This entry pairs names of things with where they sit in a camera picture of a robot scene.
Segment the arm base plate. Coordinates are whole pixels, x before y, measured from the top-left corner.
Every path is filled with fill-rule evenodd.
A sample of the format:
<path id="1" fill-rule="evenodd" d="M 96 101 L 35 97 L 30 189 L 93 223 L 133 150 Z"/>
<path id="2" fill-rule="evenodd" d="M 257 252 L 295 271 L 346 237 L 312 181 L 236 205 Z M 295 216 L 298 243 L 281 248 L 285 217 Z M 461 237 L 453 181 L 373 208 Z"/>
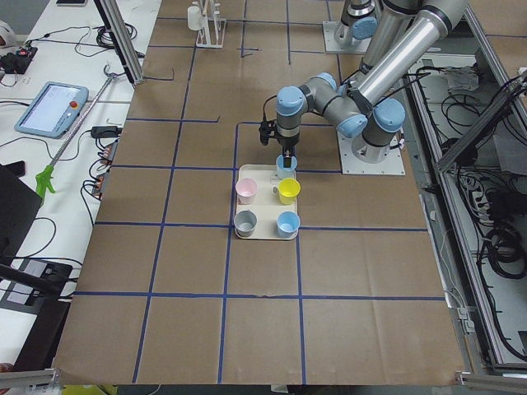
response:
<path id="1" fill-rule="evenodd" d="M 386 146 L 370 145 L 362 135 L 348 138 L 337 132 L 341 170 L 344 175 L 405 176 L 398 132 L 380 132 L 391 138 Z"/>
<path id="2" fill-rule="evenodd" d="M 324 48 L 326 53 L 364 54 L 371 42 L 371 37 L 356 39 L 350 30 L 341 27 L 340 21 L 324 21 Z"/>

